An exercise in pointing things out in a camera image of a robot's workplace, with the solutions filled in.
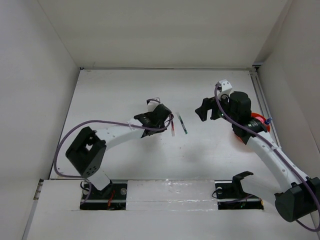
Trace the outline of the blue spray bottle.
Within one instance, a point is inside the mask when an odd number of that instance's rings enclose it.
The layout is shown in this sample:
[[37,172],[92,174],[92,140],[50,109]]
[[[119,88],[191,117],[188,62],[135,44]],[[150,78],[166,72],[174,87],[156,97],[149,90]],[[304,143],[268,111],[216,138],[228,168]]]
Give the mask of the blue spray bottle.
[[264,121],[264,124],[268,126],[268,125],[271,123],[272,119],[273,119],[272,117],[267,118],[267,119]]

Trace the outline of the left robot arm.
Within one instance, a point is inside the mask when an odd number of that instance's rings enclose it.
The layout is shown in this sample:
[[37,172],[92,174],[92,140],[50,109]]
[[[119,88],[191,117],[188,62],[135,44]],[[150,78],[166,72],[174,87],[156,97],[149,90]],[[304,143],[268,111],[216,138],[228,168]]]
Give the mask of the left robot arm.
[[162,103],[151,111],[135,115],[126,123],[112,122],[112,127],[93,130],[84,127],[66,150],[65,156],[80,176],[89,180],[91,192],[106,199],[113,191],[113,182],[100,169],[105,152],[131,140],[142,139],[167,130],[173,114]]

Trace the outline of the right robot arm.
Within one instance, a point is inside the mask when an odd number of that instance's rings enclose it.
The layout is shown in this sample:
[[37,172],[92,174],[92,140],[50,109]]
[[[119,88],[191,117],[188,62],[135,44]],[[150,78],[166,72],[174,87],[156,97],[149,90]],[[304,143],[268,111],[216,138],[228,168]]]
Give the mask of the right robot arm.
[[274,143],[267,126],[253,116],[251,99],[241,91],[223,91],[211,98],[204,98],[195,110],[201,121],[224,119],[231,124],[234,135],[249,147],[270,170],[278,187],[267,186],[254,179],[255,173],[243,171],[232,177],[232,182],[216,190],[218,199],[259,197],[273,204],[287,222],[320,210],[320,179],[311,178],[296,167]]

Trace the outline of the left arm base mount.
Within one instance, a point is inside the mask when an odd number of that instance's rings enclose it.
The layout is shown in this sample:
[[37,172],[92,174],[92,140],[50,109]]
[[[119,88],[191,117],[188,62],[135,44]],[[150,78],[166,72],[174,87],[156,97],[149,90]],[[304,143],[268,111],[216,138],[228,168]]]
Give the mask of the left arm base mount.
[[116,180],[106,190],[99,191],[88,182],[80,183],[82,196],[80,209],[83,211],[124,211],[127,205],[128,182]]

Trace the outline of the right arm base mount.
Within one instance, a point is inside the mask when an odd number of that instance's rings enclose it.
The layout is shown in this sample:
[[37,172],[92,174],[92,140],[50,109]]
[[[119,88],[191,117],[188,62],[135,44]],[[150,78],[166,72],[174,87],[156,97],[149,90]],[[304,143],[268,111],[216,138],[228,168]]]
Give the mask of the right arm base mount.
[[244,192],[241,180],[252,176],[250,171],[238,173],[231,180],[215,180],[211,197],[217,200],[218,210],[264,210],[263,201]]

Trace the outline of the green pen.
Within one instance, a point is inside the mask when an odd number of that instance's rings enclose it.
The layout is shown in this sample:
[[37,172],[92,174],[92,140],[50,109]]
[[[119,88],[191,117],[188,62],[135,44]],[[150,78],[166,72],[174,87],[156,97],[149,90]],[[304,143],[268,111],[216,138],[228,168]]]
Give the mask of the green pen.
[[179,112],[176,112],[176,115],[177,115],[177,118],[178,118],[178,120],[179,120],[179,122],[180,122],[180,124],[181,124],[181,127],[182,127],[184,133],[187,135],[187,134],[188,134],[188,131],[187,131],[187,128],[186,128],[186,126],[185,126],[185,123],[184,123],[184,121],[183,121],[183,119],[182,119],[182,116],[180,115]]

